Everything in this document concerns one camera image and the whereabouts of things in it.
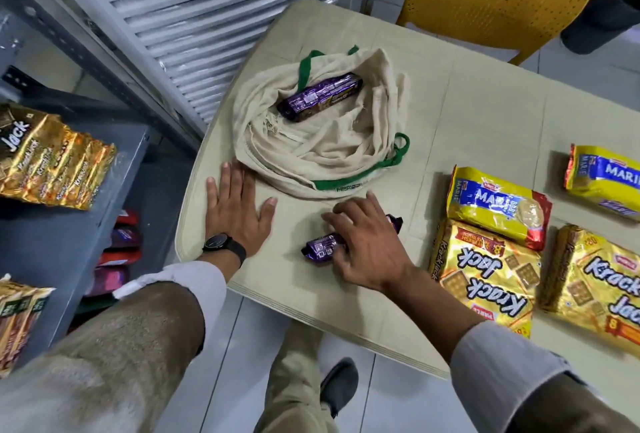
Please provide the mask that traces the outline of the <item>grey metal shelf rack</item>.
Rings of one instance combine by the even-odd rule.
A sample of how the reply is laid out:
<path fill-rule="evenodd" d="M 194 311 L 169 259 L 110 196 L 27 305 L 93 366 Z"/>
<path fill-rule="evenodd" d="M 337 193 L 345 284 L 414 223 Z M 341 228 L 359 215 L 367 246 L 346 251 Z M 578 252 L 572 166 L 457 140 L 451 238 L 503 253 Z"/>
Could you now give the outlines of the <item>grey metal shelf rack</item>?
<path fill-rule="evenodd" d="M 117 150 L 89 210 L 0 197 L 0 277 L 56 288 L 12 371 L 67 335 L 122 209 L 140 211 L 134 277 L 144 265 L 159 270 L 195 157 L 191 141 L 152 109 L 146 93 L 136 93 L 60 24 L 71 19 L 37 0 L 0 0 L 0 103 L 56 114 Z"/>

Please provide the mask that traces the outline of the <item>row of brown gold packs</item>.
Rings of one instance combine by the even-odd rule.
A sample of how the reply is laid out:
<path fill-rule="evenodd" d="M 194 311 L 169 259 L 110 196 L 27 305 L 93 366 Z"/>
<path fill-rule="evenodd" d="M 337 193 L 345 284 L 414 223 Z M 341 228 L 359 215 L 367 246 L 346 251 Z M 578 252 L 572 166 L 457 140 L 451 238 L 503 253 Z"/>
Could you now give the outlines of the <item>row of brown gold packs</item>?
<path fill-rule="evenodd" d="M 0 277 L 0 380 L 14 369 L 54 291 L 18 283 L 10 274 Z"/>

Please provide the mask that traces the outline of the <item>person's left hand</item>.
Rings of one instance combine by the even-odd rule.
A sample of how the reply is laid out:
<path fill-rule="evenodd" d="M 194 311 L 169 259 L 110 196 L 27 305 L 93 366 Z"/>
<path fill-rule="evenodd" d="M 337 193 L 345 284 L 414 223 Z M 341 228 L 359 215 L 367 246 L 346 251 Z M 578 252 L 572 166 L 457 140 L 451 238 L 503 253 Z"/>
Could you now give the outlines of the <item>person's left hand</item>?
<path fill-rule="evenodd" d="M 242 165 L 236 159 L 224 162 L 221 166 L 218 186 L 218 205 L 205 214 L 205 239 L 212 235 L 225 233 L 241 243 L 248 257 L 254 256 L 269 235 L 261 235 L 259 230 L 260 209 L 255 200 L 255 175 L 244 165 L 244 188 L 242 201 L 232 203 L 232 169 Z"/>

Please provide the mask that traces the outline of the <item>person's leg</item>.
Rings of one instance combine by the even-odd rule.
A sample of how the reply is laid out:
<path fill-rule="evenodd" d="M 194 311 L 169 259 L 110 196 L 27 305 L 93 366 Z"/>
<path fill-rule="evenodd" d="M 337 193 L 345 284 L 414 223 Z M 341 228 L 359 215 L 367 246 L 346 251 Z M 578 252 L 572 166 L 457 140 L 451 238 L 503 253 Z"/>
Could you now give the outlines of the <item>person's leg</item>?
<path fill-rule="evenodd" d="M 271 366 L 254 433 L 338 433 L 321 404 L 318 350 L 323 332 L 292 320 Z"/>

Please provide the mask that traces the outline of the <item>gold cracker packet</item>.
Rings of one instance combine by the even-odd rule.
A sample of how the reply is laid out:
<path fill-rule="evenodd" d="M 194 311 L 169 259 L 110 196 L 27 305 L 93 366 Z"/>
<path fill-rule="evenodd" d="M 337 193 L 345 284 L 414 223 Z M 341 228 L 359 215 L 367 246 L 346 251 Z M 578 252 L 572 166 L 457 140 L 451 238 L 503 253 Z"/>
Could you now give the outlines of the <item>gold cracker packet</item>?
<path fill-rule="evenodd" d="M 538 307 L 640 358 L 640 254 L 566 224 L 538 286 Z"/>
<path fill-rule="evenodd" d="M 531 338 L 541 254 L 470 224 L 438 226 L 429 273 L 484 319 Z"/>

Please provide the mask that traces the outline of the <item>person's black shoe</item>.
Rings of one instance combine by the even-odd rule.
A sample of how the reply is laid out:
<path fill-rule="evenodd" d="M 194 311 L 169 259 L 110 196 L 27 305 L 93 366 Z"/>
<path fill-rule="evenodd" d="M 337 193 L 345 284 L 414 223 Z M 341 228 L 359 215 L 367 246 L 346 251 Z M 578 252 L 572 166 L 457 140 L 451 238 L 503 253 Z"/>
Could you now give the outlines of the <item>person's black shoe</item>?
<path fill-rule="evenodd" d="M 359 372 L 351 357 L 344 357 L 326 374 L 321 382 L 319 401 L 328 408 L 332 419 L 348 405 L 357 392 Z"/>

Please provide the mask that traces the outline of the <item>yellow biscuit packet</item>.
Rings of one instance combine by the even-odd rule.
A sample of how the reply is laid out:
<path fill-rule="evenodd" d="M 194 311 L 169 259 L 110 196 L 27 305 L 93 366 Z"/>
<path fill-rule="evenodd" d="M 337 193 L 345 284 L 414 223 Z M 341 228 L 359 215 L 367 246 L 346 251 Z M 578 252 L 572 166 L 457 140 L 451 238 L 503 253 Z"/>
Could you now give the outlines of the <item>yellow biscuit packet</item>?
<path fill-rule="evenodd" d="M 571 145 L 564 189 L 640 223 L 640 162 L 600 146 Z"/>
<path fill-rule="evenodd" d="M 445 206 L 449 219 L 540 252 L 546 245 L 551 210 L 545 194 L 470 166 L 452 170 Z"/>

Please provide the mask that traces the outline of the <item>black wristwatch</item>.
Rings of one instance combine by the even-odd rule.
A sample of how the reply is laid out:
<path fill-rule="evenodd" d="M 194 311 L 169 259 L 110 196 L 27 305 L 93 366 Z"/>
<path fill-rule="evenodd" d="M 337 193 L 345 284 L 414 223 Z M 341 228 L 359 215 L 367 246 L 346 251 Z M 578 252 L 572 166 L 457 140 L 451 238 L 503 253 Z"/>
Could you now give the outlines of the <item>black wristwatch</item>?
<path fill-rule="evenodd" d="M 204 254 L 211 254 L 219 251 L 232 252 L 239 261 L 239 268 L 242 267 L 242 264 L 247 257 L 245 247 L 225 233 L 212 235 L 210 238 L 208 238 L 205 241 L 204 246 L 202 247 L 202 251 Z"/>

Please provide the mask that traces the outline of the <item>pile of red purple packets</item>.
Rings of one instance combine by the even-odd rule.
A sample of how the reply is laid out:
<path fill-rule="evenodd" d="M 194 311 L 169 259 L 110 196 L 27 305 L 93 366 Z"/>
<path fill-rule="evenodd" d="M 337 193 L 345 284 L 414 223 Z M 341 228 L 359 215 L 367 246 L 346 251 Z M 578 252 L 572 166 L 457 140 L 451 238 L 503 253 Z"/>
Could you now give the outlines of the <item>pile of red purple packets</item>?
<path fill-rule="evenodd" d="M 84 298 L 108 295 L 129 280 L 129 267 L 142 256 L 143 235 L 138 228 L 139 214 L 132 209 L 122 209 L 109 234 L 108 246 L 102 251 L 92 271 L 91 281 Z"/>

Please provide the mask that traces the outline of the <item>person's right hand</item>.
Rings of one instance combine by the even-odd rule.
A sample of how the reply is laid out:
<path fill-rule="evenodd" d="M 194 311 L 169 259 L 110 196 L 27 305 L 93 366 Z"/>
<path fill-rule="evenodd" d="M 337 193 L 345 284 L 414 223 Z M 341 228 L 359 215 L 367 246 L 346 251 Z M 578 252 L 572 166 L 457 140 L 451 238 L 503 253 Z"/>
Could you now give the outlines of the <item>person's right hand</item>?
<path fill-rule="evenodd" d="M 382 219 L 386 214 L 376 195 L 368 191 L 365 197 L 349 199 L 371 200 L 371 228 L 333 227 L 333 209 L 324 212 L 321 217 L 335 232 L 343 235 L 349 242 L 349 257 L 353 270 L 351 275 L 339 275 L 345 282 L 388 295 L 395 285 L 400 283 L 415 265 L 409 258 L 399 236 L 391 226 L 373 226 L 373 221 Z"/>

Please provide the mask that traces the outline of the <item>person's left forearm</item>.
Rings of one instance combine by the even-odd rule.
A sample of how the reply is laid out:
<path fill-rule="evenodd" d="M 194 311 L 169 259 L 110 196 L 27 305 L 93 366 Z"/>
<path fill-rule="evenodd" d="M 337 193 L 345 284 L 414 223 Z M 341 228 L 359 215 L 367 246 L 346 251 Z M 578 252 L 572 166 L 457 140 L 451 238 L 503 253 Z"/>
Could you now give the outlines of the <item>person's left forearm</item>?
<path fill-rule="evenodd" d="M 152 433 L 207 346 L 231 251 L 143 275 L 118 303 L 0 381 L 0 433 Z"/>

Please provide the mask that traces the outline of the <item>purple biscuit packet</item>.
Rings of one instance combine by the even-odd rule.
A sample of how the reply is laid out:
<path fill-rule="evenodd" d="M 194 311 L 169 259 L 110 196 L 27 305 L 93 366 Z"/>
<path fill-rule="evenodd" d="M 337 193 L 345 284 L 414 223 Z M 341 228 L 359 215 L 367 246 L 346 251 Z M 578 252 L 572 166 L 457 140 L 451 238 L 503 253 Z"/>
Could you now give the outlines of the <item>purple biscuit packet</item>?
<path fill-rule="evenodd" d="M 363 84 L 364 80 L 352 72 L 331 77 L 285 98 L 276 105 L 276 110 L 284 119 L 299 123 L 358 95 Z"/>
<path fill-rule="evenodd" d="M 387 226 L 391 226 L 396 234 L 399 234 L 403 226 L 403 219 L 392 216 L 391 214 L 386 214 L 382 219 L 374 220 L 373 226 L 380 227 L 380 225 L 382 225 L 382 227 L 384 227 L 385 224 L 383 224 L 382 221 L 387 222 Z M 308 261 L 316 265 L 322 265 L 333 260 L 333 256 L 338 247 L 348 252 L 349 242 L 343 235 L 333 231 L 327 235 L 308 241 L 300 249 L 300 252 Z"/>

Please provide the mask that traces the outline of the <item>row of gold cracker packs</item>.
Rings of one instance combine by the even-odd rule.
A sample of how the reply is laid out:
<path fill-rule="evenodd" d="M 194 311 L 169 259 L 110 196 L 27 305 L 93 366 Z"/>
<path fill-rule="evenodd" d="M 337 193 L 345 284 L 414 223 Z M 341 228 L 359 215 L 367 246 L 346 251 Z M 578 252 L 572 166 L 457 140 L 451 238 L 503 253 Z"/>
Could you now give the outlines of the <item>row of gold cracker packs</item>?
<path fill-rule="evenodd" d="M 0 197 L 89 210 L 116 153 L 56 114 L 0 103 Z"/>

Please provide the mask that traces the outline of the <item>person's right forearm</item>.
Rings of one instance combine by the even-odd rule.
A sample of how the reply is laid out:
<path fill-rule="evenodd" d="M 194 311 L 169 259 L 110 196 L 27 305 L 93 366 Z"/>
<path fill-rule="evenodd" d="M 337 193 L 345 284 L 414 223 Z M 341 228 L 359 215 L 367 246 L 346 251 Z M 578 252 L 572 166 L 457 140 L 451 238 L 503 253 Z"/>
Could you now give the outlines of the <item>person's right forearm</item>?
<path fill-rule="evenodd" d="M 484 320 L 412 263 L 386 272 L 381 290 L 447 362 L 478 433 L 640 433 L 562 356 Z"/>

